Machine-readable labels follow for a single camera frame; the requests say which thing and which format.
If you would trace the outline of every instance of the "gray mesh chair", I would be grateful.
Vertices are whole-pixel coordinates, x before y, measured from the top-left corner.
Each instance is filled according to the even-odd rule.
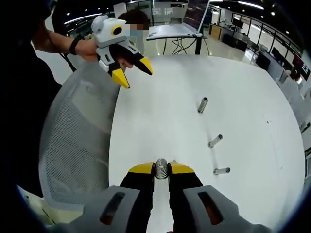
[[[52,207],[81,211],[108,187],[112,119],[119,86],[85,63],[57,94],[41,135],[39,176]]]

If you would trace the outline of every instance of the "ceiling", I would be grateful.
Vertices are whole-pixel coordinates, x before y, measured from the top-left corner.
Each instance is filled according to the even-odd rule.
[[[181,2],[179,0],[155,0]],[[304,26],[304,21],[308,16],[308,7],[303,7],[307,1],[277,1],[277,0],[242,0],[256,5],[260,5],[264,10],[246,6],[237,3],[237,0],[223,0],[223,2],[211,2],[211,5],[217,5],[221,8],[228,9],[241,15],[255,18],[272,27],[276,28],[284,35],[287,35],[299,47],[308,47],[311,44],[303,45],[302,34],[305,41],[311,41],[311,34],[306,30],[310,26]],[[63,23],[81,16],[92,15],[96,13],[107,13],[113,11],[113,5],[121,2],[130,2],[130,0],[58,0],[55,9],[55,16]]]

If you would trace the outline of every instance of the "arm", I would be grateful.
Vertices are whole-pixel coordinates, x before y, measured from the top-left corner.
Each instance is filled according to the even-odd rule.
[[[49,31],[42,22],[38,31],[32,38],[36,50],[50,53],[69,53],[69,47],[73,39]],[[96,44],[94,40],[80,40],[75,48],[77,55],[82,56],[88,61],[97,61]]]

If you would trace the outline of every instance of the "white desk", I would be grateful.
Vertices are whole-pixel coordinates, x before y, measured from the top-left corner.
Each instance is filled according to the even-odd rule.
[[[199,38],[202,36],[201,33],[194,32],[183,24],[169,24],[150,27],[147,40],[165,38]]]
[[[137,164],[176,160],[234,201],[242,217],[275,228],[298,201],[305,173],[301,134],[276,83],[258,67],[219,57],[160,56],[151,65],[151,77],[126,72],[131,89],[121,88],[117,100],[109,185]],[[202,97],[209,101],[200,115]],[[231,172],[214,176],[216,167]],[[156,180],[147,232],[172,229],[167,180]]]

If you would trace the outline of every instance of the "hand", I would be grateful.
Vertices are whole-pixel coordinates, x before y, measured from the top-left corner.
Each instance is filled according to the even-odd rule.
[[[87,61],[97,61],[96,49],[97,45],[94,39],[80,40],[76,46],[76,54],[80,55]],[[117,61],[119,62],[123,71],[125,71],[126,68],[133,67],[133,64],[130,64],[122,57],[118,57]]]
[[[80,55],[83,59],[87,61],[97,61],[96,54],[97,45],[94,39],[91,40],[79,40],[75,51],[77,55]]]

